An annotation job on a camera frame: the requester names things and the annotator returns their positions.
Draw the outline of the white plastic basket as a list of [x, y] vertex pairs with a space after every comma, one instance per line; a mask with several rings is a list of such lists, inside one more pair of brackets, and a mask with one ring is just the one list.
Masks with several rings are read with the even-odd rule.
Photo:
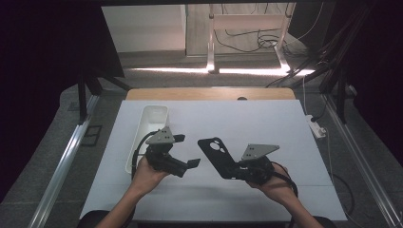
[[137, 131], [128, 154], [125, 171], [132, 173], [132, 159], [135, 150], [144, 136], [152, 131], [164, 128], [168, 122], [168, 107], [163, 105], [147, 105], [143, 108]]

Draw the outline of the person's left hand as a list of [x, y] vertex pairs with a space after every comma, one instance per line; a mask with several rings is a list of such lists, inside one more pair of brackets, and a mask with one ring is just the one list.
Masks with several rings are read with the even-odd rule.
[[136, 196], [144, 196], [150, 193], [168, 173], [155, 170], [146, 157], [142, 157], [138, 163], [129, 191]]

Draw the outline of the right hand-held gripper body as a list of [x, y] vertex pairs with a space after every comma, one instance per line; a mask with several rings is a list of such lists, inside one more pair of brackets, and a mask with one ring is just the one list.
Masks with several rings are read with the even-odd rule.
[[258, 185], [265, 184], [271, 179], [274, 173], [274, 166], [267, 155], [279, 150], [278, 145], [272, 144], [248, 144], [239, 164], [246, 167], [243, 173], [246, 181]]

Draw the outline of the white cabinet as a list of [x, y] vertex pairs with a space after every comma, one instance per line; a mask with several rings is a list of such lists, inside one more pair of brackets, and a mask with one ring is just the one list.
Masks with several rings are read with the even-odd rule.
[[102, 7], [118, 52], [185, 50], [185, 5]]

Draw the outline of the white table cover sheet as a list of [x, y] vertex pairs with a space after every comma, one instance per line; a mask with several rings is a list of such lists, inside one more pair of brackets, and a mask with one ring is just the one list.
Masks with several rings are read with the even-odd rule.
[[269, 159], [287, 167], [298, 198], [308, 211], [331, 220], [345, 218], [336, 190], [297, 100], [165, 101], [168, 124], [185, 139], [174, 158], [199, 160], [183, 177], [166, 177], [138, 203], [138, 221], [259, 222], [287, 221], [289, 213], [241, 180], [224, 180], [198, 146], [220, 138], [238, 161], [250, 143], [275, 144]]

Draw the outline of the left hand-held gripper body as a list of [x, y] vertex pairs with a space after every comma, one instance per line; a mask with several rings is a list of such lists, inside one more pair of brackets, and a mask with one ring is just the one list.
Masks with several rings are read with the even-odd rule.
[[187, 170], [187, 164], [169, 154], [173, 144], [176, 143], [169, 126], [158, 130], [145, 143], [147, 144], [145, 157], [155, 170], [164, 171], [180, 178], [183, 177]]

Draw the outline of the black phone case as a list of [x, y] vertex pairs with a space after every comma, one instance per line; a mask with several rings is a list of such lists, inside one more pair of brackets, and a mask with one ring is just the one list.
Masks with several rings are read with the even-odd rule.
[[198, 146], [223, 179], [231, 180], [231, 177], [238, 174], [235, 171], [237, 162], [220, 138], [198, 140]]

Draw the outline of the white power strip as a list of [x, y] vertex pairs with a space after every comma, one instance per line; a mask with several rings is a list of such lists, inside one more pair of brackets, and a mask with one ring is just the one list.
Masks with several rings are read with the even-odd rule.
[[306, 116], [307, 124], [309, 125], [314, 137], [316, 139], [321, 139], [326, 137], [326, 129], [321, 127], [315, 120], [312, 115]]

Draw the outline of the aluminium rail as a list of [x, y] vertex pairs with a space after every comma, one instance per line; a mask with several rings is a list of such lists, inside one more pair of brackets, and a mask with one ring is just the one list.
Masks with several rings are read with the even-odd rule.
[[357, 166], [363, 180], [366, 182], [366, 185], [373, 195], [374, 201], [384, 219], [388, 223], [389, 228], [403, 228], [403, 213], [396, 210], [392, 200], [386, 193], [385, 188], [382, 186], [372, 167], [367, 162], [349, 127], [338, 118], [335, 103], [325, 95], [322, 95], [321, 98], [324, 100], [326, 108], [334, 121], [339, 134], [346, 143], [346, 146], [355, 161], [355, 165]]
[[66, 180], [67, 173], [74, 161], [83, 137], [86, 134], [93, 112], [99, 101], [99, 96], [91, 95], [86, 105], [87, 114], [84, 120], [77, 124], [48, 183], [48, 187], [38, 203], [38, 206], [29, 222], [28, 228], [44, 228], [55, 201]]

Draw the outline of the black curtain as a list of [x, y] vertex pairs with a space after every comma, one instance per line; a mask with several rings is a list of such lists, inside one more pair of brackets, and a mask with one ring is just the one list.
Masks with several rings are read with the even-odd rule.
[[82, 76], [124, 75], [97, 3], [0, 0], [0, 202]]
[[333, 33], [364, 3], [370, 13], [342, 65], [362, 118], [403, 165], [403, 0], [336, 0]]

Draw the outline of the black metal stand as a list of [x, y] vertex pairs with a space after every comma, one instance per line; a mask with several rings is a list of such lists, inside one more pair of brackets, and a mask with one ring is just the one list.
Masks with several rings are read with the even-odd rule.
[[337, 69], [335, 66], [323, 66], [312, 73], [307, 74], [302, 79], [299, 79], [289, 85], [290, 88], [297, 88], [304, 83], [314, 80], [315, 78], [324, 75], [320, 85], [319, 92], [321, 94], [330, 94], [336, 87], [336, 115], [343, 124], [345, 119], [345, 99], [347, 80], [345, 72], [342, 69]]
[[86, 117], [89, 115], [89, 107], [87, 106], [86, 101], [86, 91], [89, 92], [94, 96], [99, 96], [103, 92], [103, 87], [99, 79], [105, 79], [108, 82], [116, 85], [117, 87], [129, 91], [132, 89], [132, 86], [127, 85], [126, 83], [120, 81], [116, 77], [112, 77], [105, 72], [101, 71], [98, 68], [92, 68], [89, 71], [80, 73], [78, 75], [78, 102], [79, 102], [79, 124], [83, 124]]

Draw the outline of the person's right hand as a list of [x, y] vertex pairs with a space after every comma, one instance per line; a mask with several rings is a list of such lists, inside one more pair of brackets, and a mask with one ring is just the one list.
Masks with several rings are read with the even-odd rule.
[[260, 190], [267, 198], [273, 200], [284, 207], [294, 205], [298, 202], [292, 187], [283, 179], [272, 177], [265, 184], [258, 185], [250, 181], [247, 184], [255, 189]]

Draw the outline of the wooden table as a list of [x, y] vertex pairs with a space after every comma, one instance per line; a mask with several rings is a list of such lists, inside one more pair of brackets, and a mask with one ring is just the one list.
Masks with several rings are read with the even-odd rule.
[[236, 101], [238, 97], [249, 101], [296, 98], [290, 88], [261, 87], [134, 88], [126, 95], [129, 101]]

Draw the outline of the white desk frame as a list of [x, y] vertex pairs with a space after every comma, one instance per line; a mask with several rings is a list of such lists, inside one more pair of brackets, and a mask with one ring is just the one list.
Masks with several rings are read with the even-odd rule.
[[254, 29], [254, 30], [278, 30], [279, 37], [274, 45], [274, 52], [278, 58], [280, 72], [290, 70], [283, 54], [285, 36], [288, 32], [296, 4], [287, 3], [285, 9], [278, 14], [225, 14], [215, 13], [214, 5], [209, 4], [208, 13], [208, 43], [207, 64], [208, 72], [215, 72], [215, 32], [226, 29]]

